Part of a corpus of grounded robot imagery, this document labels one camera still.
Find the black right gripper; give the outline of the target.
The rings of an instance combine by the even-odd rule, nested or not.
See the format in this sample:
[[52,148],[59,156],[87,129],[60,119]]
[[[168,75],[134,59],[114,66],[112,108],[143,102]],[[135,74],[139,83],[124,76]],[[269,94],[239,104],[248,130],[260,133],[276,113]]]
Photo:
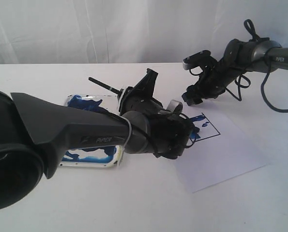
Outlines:
[[232,67],[224,58],[217,61],[211,57],[209,64],[201,69],[198,81],[182,94],[188,106],[201,104],[202,99],[216,99],[241,74],[241,69]]

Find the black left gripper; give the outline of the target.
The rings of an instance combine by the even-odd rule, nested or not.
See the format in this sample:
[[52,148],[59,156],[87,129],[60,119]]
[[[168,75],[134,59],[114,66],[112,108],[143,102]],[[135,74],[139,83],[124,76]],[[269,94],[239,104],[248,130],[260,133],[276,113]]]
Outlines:
[[152,153],[175,160],[187,147],[194,124],[181,113],[171,113],[154,97],[158,73],[147,68],[146,75],[127,93],[122,116],[132,125],[125,151],[129,154]]

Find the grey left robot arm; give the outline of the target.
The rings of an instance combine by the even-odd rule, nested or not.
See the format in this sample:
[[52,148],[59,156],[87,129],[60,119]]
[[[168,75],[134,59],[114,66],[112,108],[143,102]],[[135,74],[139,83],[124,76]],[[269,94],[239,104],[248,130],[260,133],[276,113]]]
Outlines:
[[193,122],[172,100],[153,97],[158,74],[147,69],[134,86],[115,93],[119,114],[53,104],[34,96],[0,91],[0,209],[27,196],[42,176],[51,178],[68,150],[120,145],[129,154],[177,159],[190,148]]

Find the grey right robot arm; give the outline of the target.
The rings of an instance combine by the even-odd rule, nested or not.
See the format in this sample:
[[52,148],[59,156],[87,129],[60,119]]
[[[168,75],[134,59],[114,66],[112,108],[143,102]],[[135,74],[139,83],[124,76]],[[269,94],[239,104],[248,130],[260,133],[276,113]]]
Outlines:
[[183,93],[189,105],[200,104],[204,99],[215,99],[228,90],[232,82],[238,83],[246,72],[271,73],[288,70],[288,48],[267,38],[261,41],[231,40],[223,57],[217,61],[209,50],[202,50],[183,60],[183,68],[191,71],[200,67],[199,79]]

